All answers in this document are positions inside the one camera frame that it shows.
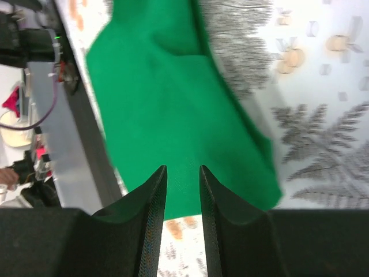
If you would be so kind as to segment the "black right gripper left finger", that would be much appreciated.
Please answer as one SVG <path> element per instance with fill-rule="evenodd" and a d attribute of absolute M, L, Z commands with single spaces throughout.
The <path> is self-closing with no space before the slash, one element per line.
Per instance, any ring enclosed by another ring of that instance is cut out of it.
<path fill-rule="evenodd" d="M 156 276 L 167 168 L 88 215 L 75 208 L 2 208 L 2 276 Z"/>

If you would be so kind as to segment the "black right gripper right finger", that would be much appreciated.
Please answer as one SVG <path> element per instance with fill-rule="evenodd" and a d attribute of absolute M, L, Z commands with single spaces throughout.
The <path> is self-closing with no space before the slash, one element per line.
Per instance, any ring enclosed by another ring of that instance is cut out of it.
<path fill-rule="evenodd" d="M 368 211 L 262 211 L 199 173 L 209 276 L 367 276 Z"/>

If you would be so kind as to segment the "green t shirt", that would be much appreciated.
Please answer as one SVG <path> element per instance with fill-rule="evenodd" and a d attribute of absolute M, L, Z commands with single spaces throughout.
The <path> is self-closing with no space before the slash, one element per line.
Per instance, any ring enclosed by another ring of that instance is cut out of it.
<path fill-rule="evenodd" d="M 128 190 L 167 167 L 166 220 L 200 214 L 203 165 L 255 207 L 276 206 L 272 144 L 216 68 L 197 1 L 115 1 L 86 63 Z"/>

